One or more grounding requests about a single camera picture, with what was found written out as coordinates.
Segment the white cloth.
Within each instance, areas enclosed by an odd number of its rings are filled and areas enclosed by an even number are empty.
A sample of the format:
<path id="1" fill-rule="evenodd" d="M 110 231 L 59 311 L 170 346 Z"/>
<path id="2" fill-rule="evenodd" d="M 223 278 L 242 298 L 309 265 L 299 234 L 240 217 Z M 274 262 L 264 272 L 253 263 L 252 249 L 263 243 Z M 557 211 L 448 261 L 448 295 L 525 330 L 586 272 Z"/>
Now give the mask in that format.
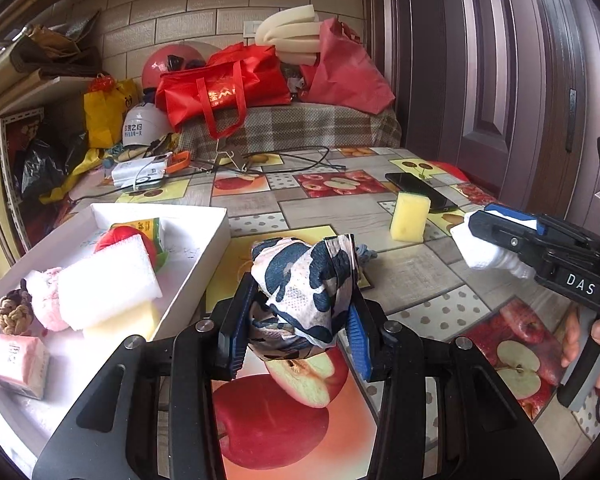
<path id="1" fill-rule="evenodd" d="M 466 214 L 462 224 L 450 229 L 452 239 L 465 263 L 474 270 L 500 269 L 522 280 L 534 278 L 535 270 L 522 262 L 517 254 L 471 234 L 469 220 L 475 214 L 475 211 Z"/>

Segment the cow print cloth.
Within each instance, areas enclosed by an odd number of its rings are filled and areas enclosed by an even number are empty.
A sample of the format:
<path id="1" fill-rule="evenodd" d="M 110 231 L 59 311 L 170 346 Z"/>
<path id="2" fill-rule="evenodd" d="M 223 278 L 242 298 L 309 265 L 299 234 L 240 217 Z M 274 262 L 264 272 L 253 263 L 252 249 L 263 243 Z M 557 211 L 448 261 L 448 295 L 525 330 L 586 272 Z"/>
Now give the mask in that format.
<path id="1" fill-rule="evenodd" d="M 358 286 L 354 237 L 261 240 L 251 248 L 251 277 L 263 294 L 249 313 L 249 345 L 263 361 L 307 359 L 335 345 Z"/>

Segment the cream foam sponge block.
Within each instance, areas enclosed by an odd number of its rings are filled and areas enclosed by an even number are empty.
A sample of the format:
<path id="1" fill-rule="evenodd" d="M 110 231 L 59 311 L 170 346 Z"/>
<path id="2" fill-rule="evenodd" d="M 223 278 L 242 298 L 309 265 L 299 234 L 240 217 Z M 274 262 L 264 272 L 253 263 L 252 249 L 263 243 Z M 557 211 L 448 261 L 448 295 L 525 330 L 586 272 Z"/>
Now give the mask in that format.
<path id="1" fill-rule="evenodd" d="M 159 322 L 160 313 L 151 301 L 147 301 L 94 326 L 84 328 L 83 337 L 92 341 L 105 341 L 107 344 L 120 344 L 126 337 L 134 335 L 149 340 Z"/>

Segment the yellow green dish sponge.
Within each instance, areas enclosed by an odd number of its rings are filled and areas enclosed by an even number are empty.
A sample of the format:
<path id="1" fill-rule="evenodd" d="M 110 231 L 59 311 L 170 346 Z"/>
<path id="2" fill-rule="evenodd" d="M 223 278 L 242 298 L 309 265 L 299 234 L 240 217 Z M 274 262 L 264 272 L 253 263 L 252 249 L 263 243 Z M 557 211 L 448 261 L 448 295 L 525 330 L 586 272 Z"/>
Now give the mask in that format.
<path id="1" fill-rule="evenodd" d="M 393 240 L 422 243 L 430 209 L 427 196 L 400 192 L 392 214 L 390 235 Z"/>

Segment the white foam block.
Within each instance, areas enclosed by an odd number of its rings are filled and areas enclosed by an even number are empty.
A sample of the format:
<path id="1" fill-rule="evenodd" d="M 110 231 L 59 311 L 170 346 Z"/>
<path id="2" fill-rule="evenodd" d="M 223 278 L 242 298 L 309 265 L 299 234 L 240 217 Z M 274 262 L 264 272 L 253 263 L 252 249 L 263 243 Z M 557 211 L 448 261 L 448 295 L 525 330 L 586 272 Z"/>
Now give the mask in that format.
<path id="1" fill-rule="evenodd" d="M 84 330 L 143 302 L 162 290 L 151 264 L 91 254 L 58 275 L 61 316 L 73 330 Z"/>

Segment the red plush apple toy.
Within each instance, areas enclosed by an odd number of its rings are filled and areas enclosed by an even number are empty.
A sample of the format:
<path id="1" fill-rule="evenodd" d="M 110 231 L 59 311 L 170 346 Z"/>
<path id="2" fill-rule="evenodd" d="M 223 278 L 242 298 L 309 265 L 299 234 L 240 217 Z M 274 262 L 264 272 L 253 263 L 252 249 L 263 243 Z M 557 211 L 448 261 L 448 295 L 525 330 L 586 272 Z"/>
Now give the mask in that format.
<path id="1" fill-rule="evenodd" d="M 166 264 L 166 252 L 159 243 L 135 226 L 112 226 L 96 242 L 94 253 L 118 258 L 137 258 L 159 271 Z"/>

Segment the yellow packaged snack bar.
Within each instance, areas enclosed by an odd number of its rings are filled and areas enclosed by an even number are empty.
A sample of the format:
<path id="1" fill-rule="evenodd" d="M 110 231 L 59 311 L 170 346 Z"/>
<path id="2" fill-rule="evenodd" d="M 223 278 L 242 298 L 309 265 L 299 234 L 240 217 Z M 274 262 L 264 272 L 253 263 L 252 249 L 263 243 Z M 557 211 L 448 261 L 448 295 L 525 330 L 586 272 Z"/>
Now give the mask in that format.
<path id="1" fill-rule="evenodd" d="M 129 226 L 130 228 L 137 229 L 137 231 L 144 233 L 152 240 L 156 251 L 162 252 L 164 245 L 164 231 L 159 218 L 118 222 L 112 225 L 113 228 L 116 228 L 117 226 Z"/>

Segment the pink plush toy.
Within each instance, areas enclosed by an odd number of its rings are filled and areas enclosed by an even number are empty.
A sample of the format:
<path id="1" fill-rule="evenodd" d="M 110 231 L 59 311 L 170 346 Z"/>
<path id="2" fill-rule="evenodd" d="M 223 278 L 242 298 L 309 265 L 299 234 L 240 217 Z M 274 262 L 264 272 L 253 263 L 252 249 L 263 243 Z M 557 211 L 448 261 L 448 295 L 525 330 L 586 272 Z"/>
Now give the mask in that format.
<path id="1" fill-rule="evenodd" d="M 69 327 L 60 312 L 58 275 L 61 271 L 61 266 L 55 266 L 43 272 L 31 271 L 24 278 L 28 293 L 32 297 L 31 304 L 35 317 L 46 330 L 55 333 Z"/>

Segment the pink tissue pack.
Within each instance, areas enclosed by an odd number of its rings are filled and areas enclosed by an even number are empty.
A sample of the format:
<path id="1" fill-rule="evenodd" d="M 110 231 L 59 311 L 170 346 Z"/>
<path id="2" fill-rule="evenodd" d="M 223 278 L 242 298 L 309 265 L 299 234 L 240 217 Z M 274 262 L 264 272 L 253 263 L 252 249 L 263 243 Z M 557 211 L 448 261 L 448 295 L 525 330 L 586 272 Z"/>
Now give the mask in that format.
<path id="1" fill-rule="evenodd" d="M 0 334 L 0 385 L 34 400 L 45 392 L 50 354 L 38 337 Z"/>

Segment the white cardboard box tray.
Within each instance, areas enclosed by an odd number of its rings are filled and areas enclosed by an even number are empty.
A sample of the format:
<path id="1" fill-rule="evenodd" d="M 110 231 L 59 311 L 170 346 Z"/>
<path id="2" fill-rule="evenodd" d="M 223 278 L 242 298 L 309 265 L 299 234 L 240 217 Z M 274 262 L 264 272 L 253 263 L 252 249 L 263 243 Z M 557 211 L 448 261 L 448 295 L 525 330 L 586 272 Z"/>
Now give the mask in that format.
<path id="1" fill-rule="evenodd" d="M 151 271 L 140 243 L 129 248 L 95 245 L 116 223 L 156 219 L 166 263 Z M 0 386 L 0 445 L 26 477 L 71 405 L 95 376 L 122 333 L 85 332 L 99 322 L 150 301 L 157 321 L 148 340 L 176 335 L 192 319 L 230 241 L 228 213 L 221 207 L 96 203 L 47 235 L 0 279 L 0 299 L 34 271 L 61 268 L 59 296 L 68 328 L 48 333 L 50 352 L 44 396 L 20 396 Z"/>

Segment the black smartphone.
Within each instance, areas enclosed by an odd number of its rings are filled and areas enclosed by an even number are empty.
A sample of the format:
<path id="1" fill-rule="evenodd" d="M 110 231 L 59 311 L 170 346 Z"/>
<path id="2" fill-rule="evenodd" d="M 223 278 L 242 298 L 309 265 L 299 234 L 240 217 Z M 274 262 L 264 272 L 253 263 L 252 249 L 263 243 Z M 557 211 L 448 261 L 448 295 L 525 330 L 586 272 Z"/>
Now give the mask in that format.
<path id="1" fill-rule="evenodd" d="M 401 192 L 426 196 L 430 200 L 430 211 L 433 214 L 444 214 L 458 208 L 456 203 L 438 192 L 431 185 L 407 172 L 392 172 L 385 174 L 388 182 L 395 185 Z"/>

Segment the white helmet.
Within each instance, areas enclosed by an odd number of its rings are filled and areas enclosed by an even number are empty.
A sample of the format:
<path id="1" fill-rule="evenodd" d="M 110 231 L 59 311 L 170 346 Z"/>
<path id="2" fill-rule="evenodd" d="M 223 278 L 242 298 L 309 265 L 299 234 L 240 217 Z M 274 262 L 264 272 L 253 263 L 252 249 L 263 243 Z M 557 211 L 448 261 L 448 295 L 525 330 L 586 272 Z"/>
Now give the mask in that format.
<path id="1" fill-rule="evenodd" d="M 154 103 L 140 103 L 125 115 L 122 127 L 122 145 L 149 146 L 172 131 L 166 113 Z"/>

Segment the black plastic bag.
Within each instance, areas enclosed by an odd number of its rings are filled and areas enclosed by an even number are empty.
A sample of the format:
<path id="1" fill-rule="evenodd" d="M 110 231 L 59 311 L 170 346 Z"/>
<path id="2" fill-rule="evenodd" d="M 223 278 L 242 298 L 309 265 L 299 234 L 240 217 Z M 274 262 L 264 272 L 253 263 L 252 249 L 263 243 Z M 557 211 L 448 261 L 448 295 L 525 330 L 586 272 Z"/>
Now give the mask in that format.
<path id="1" fill-rule="evenodd" d="M 21 197 L 37 198 L 61 186 L 82 162 L 87 150 L 85 131 L 72 136 L 67 144 L 50 134 L 34 138 L 21 159 Z"/>

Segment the cream foam sheet stack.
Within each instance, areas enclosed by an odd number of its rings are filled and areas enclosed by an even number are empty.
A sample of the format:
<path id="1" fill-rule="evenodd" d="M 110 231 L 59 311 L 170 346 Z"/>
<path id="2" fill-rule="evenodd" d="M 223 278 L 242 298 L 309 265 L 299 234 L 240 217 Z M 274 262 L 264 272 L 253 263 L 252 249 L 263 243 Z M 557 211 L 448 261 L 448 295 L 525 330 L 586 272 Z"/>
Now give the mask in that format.
<path id="1" fill-rule="evenodd" d="M 258 26 L 254 42 L 273 47 L 282 63 L 314 65 L 321 51 L 321 26 L 312 4 L 295 6 L 266 18 Z"/>

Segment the orange handled scissors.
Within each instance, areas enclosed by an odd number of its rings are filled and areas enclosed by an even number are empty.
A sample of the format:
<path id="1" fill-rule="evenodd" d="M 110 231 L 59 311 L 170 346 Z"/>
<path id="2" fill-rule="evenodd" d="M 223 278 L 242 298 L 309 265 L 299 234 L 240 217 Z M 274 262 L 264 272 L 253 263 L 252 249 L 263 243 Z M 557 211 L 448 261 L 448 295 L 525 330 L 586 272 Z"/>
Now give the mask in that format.
<path id="1" fill-rule="evenodd" d="M 185 170 L 189 167 L 189 164 L 189 151 L 181 151 L 170 156 L 168 166 L 166 166 L 166 170 L 164 170 L 164 172 L 170 176 L 171 174 L 176 174 L 179 171 Z"/>

